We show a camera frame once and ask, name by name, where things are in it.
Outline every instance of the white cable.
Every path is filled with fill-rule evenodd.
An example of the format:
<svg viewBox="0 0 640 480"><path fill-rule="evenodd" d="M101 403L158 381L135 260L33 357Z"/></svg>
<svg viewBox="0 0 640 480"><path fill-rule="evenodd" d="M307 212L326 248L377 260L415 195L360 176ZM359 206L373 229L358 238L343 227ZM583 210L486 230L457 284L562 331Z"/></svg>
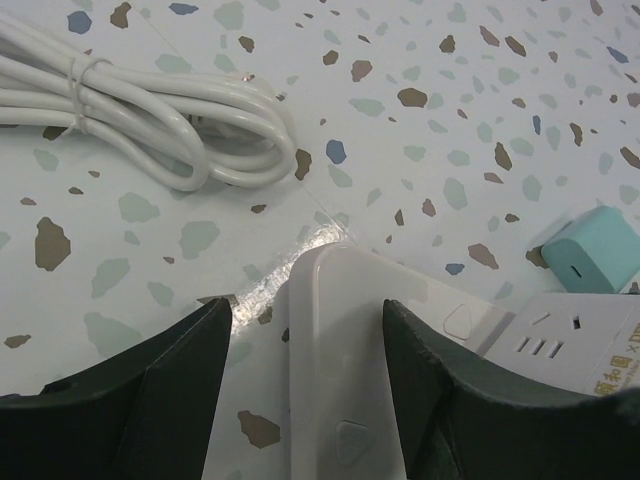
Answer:
<svg viewBox="0 0 640 480"><path fill-rule="evenodd" d="M0 124L77 128L157 181L200 188L211 176L247 188L295 164L293 122L254 75L144 73L90 57L0 10ZM184 177L169 157L192 167Z"/></svg>

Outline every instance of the power strip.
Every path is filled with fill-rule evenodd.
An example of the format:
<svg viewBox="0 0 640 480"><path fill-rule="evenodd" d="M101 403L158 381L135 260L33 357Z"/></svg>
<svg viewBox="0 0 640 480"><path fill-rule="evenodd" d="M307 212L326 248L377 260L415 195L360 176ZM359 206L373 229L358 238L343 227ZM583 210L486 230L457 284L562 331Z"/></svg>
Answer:
<svg viewBox="0 0 640 480"><path fill-rule="evenodd" d="M533 380L587 395L640 385L640 297L538 295L485 358Z"/></svg>

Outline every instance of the white power strip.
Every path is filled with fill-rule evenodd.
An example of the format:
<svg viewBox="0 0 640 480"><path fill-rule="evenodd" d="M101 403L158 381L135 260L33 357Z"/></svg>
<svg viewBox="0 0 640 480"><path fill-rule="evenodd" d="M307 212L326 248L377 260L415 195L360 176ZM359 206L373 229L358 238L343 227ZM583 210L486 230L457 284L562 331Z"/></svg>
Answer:
<svg viewBox="0 0 640 480"><path fill-rule="evenodd" d="M480 355L513 318L358 247L302 255L289 278L292 479L406 480L382 336L387 298Z"/></svg>
<svg viewBox="0 0 640 480"><path fill-rule="evenodd" d="M587 395L640 385L640 296L538 295L485 358L533 380Z"/></svg>

